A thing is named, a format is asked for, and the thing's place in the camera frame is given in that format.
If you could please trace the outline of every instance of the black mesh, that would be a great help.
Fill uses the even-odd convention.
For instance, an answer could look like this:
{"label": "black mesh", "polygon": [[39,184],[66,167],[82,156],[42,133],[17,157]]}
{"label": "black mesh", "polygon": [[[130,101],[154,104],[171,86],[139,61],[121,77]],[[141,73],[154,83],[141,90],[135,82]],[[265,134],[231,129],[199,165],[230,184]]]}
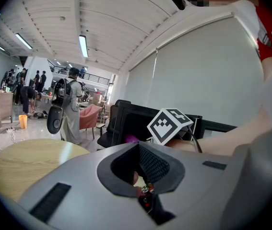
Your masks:
{"label": "black mesh", "polygon": [[151,183],[155,183],[168,174],[170,165],[168,162],[139,145],[140,166]]}
{"label": "black mesh", "polygon": [[162,179],[170,170],[167,161],[138,145],[114,159],[111,163],[111,171],[121,180],[132,184],[138,165],[151,183]]}

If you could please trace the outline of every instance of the yellow cup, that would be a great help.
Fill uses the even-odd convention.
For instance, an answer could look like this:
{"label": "yellow cup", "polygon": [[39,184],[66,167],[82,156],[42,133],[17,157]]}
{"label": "yellow cup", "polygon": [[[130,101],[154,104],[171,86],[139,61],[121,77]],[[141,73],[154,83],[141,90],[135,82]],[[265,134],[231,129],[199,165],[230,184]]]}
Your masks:
{"label": "yellow cup", "polygon": [[27,128],[27,115],[19,115],[21,129]]}

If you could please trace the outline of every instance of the person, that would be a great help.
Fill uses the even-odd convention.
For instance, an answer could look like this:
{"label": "person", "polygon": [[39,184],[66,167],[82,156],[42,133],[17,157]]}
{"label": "person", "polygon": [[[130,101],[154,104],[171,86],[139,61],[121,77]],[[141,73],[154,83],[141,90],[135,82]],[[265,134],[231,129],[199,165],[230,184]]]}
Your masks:
{"label": "person", "polygon": [[13,80],[12,80],[13,73],[14,73],[14,69],[11,69],[11,70],[8,72],[8,78],[7,78],[6,81],[5,81],[5,84],[6,84],[8,87],[11,87],[11,86],[13,85]]}
{"label": "person", "polygon": [[30,116],[29,104],[30,104],[33,112],[35,112],[34,101],[35,101],[35,99],[39,100],[41,98],[42,98],[42,94],[41,93],[36,94],[34,88],[32,88],[30,86],[23,86],[21,88],[21,99],[23,100],[24,114],[27,115],[28,117]]}
{"label": "person", "polygon": [[35,80],[34,80],[34,88],[37,91],[38,90],[38,86],[39,86],[39,80],[40,80],[40,75],[39,75],[40,71],[36,71],[36,76],[35,76]]}
{"label": "person", "polygon": [[41,76],[41,80],[40,80],[40,83],[39,83],[39,86],[38,86],[38,92],[43,92],[43,88],[44,88],[44,84],[45,84],[45,81],[46,81],[46,76],[45,76],[45,73],[46,71],[43,71],[42,72],[42,76]]}
{"label": "person", "polygon": [[69,76],[66,78],[68,83],[71,83],[71,102],[64,108],[64,114],[62,118],[62,125],[60,128],[61,138],[65,141],[79,144],[81,142],[79,132],[79,107],[78,98],[82,98],[82,87],[77,80],[79,70],[72,68],[69,72]]}
{"label": "person", "polygon": [[90,98],[90,92],[86,91],[86,93],[84,94],[84,101],[87,102],[87,100]]}
{"label": "person", "polygon": [[25,73],[26,73],[26,68],[23,68],[19,75],[18,83],[17,83],[17,88],[16,88],[16,95],[15,95],[15,104],[19,104],[19,98],[21,99],[21,104],[23,104],[22,96],[21,96],[21,89],[22,87],[25,86]]}
{"label": "person", "polygon": [[[238,0],[204,0],[209,3],[218,2],[228,4]],[[255,6],[260,30],[258,32],[258,47],[264,81],[272,75],[272,11],[261,0],[248,0]],[[231,156],[235,148],[242,144],[253,142],[259,135],[272,130],[272,122],[263,106],[258,115],[245,123],[221,136],[199,139],[199,145],[203,152]],[[194,151],[193,143],[182,140],[172,140],[167,146],[182,150]]]}
{"label": "person", "polygon": [[84,67],[80,69],[80,75],[79,75],[81,78],[83,78],[84,76]]}

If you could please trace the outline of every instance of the black slot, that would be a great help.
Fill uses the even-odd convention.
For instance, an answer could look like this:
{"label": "black slot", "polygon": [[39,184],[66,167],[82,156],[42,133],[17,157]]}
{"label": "black slot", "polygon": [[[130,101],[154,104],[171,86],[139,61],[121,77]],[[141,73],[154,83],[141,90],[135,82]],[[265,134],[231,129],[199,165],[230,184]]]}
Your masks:
{"label": "black slot", "polygon": [[224,163],[217,163],[217,162],[213,162],[213,161],[205,161],[203,163],[203,165],[206,165],[208,167],[212,167],[218,170],[225,170],[226,168],[226,164]]}
{"label": "black slot", "polygon": [[47,222],[58,208],[71,186],[57,183],[52,189],[29,211],[31,215],[42,222]]}

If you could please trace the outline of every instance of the woman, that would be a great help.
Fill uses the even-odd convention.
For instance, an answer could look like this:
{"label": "woman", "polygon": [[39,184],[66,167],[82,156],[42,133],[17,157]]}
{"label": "woman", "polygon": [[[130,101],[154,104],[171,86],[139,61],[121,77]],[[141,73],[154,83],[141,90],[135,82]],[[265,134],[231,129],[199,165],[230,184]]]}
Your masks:
{"label": "woman", "polygon": [[79,70],[72,68],[66,78],[71,86],[71,102],[64,108],[64,115],[60,129],[61,138],[65,141],[78,145],[81,143],[79,132],[79,107],[78,99],[83,97],[82,87],[77,81]]}

